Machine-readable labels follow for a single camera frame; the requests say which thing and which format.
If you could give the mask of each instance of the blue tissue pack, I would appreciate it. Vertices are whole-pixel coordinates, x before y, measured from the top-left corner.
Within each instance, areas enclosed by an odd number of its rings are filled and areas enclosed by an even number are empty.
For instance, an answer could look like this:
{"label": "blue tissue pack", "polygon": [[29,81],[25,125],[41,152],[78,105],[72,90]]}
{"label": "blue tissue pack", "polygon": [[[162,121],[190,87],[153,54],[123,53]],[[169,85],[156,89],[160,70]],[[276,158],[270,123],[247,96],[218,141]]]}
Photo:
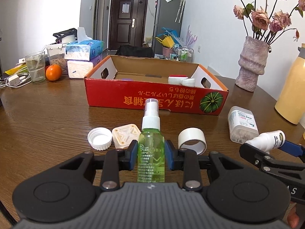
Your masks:
{"label": "blue tissue pack", "polygon": [[90,61],[102,54],[104,42],[100,40],[77,41],[66,45],[65,59]]}

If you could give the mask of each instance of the wooden table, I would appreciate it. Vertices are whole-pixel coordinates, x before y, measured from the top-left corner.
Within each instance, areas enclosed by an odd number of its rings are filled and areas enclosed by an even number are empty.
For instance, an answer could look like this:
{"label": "wooden table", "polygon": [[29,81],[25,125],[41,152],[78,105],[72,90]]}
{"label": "wooden table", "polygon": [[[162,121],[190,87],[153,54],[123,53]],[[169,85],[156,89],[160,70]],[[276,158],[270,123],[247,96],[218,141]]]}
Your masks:
{"label": "wooden table", "polygon": [[[230,90],[219,116],[160,112],[161,132],[165,139],[177,145],[178,134],[185,128],[203,130],[209,151],[220,151],[245,164],[239,156],[239,144],[229,138],[228,112],[234,105],[251,110],[259,132],[283,130],[286,139],[304,144],[305,129],[293,125],[275,110],[275,100],[261,88],[254,93],[240,89],[234,80],[219,78]],[[81,152],[93,150],[87,141],[88,132],[95,127],[114,127],[130,123],[141,128],[142,110],[89,107],[83,80],[67,77],[57,82],[29,84],[19,89],[0,90],[0,200],[18,218],[12,204],[14,188],[23,180],[38,174]],[[277,159],[300,161],[280,150],[271,152]],[[98,185],[101,172],[97,173]],[[182,181],[182,171],[166,171],[166,182]],[[206,172],[202,171],[205,185]],[[136,170],[120,172],[121,182],[136,182]],[[0,228],[10,228],[0,215]]]}

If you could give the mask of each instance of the orange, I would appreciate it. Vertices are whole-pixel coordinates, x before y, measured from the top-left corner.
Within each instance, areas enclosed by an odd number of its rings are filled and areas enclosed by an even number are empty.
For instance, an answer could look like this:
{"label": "orange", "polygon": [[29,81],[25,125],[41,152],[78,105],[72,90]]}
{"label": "orange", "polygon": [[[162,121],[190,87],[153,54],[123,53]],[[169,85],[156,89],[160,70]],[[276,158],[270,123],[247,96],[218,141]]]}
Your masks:
{"label": "orange", "polygon": [[56,81],[60,79],[61,74],[62,74],[62,70],[60,65],[58,64],[50,65],[45,72],[46,78],[50,81]]}

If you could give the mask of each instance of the green pumpkin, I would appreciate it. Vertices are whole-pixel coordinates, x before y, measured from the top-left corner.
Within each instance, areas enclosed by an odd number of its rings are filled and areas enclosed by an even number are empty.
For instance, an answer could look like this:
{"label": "green pumpkin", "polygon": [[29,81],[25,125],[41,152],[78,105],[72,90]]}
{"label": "green pumpkin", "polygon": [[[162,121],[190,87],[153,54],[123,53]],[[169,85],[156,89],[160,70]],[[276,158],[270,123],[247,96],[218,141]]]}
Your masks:
{"label": "green pumpkin", "polygon": [[208,93],[201,99],[200,109],[207,114],[213,113],[221,107],[223,100],[224,97],[219,92]]}

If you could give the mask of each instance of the green liquid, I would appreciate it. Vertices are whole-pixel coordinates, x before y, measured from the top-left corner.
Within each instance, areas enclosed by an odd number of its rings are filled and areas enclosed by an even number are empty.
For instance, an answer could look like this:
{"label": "green liquid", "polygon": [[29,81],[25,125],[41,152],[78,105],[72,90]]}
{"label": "green liquid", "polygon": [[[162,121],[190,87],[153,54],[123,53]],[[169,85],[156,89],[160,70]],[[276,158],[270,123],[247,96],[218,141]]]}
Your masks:
{"label": "green liquid", "polygon": [[143,129],[138,140],[138,183],[164,183],[164,137],[158,129]]}

